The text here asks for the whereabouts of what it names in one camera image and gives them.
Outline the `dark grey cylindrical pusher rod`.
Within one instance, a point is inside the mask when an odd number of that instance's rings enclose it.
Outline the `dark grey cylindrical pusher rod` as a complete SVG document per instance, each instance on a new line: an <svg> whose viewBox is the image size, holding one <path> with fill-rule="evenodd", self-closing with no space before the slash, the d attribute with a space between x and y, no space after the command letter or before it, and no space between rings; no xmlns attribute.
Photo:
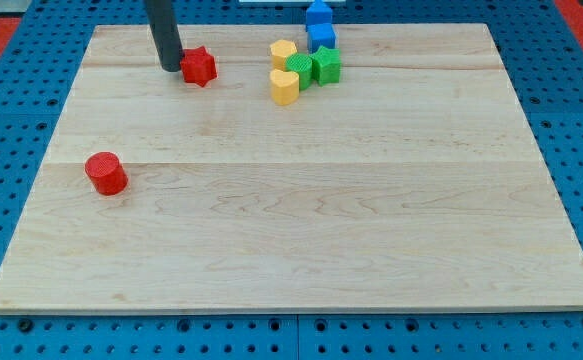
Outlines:
<svg viewBox="0 0 583 360"><path fill-rule="evenodd" d="M178 72L182 44L171 0L144 0L150 32L163 70Z"/></svg>

